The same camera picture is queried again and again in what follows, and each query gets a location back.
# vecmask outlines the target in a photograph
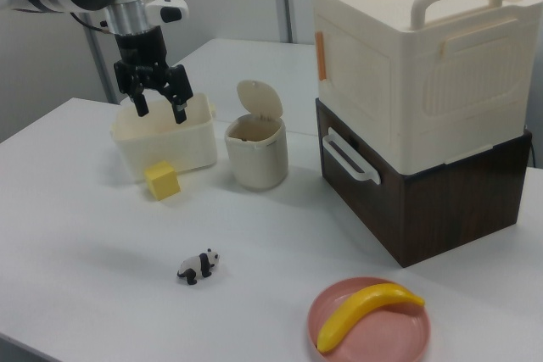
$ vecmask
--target toy panda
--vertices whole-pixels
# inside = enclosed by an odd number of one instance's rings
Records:
[[[196,278],[211,276],[211,268],[219,263],[219,255],[207,249],[207,253],[188,258],[179,267],[177,277],[187,279],[189,285],[196,284]]]

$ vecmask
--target yellow banana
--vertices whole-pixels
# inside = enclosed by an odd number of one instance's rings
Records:
[[[331,351],[364,315],[397,303],[415,303],[422,307],[424,299],[395,283],[379,283],[355,292],[328,317],[319,331],[316,348],[321,354]]]

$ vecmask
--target plastic plate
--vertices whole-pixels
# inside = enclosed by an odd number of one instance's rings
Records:
[[[376,309],[358,321],[333,351],[320,354],[316,350],[321,327],[349,295],[364,287],[387,282],[392,281],[356,277],[330,286],[315,298],[307,317],[307,330],[317,359],[327,362],[418,362],[423,357],[430,338],[430,321],[426,309],[415,304]]]

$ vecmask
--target trash can lid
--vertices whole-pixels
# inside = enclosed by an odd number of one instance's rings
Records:
[[[238,96],[251,113],[266,119],[279,119],[283,115],[281,99],[275,89],[264,82],[245,80],[238,83]]]

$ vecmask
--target yellow cube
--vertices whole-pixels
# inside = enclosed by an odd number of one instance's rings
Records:
[[[159,201],[181,191],[177,173],[166,161],[161,161],[145,169],[145,180],[149,190]]]

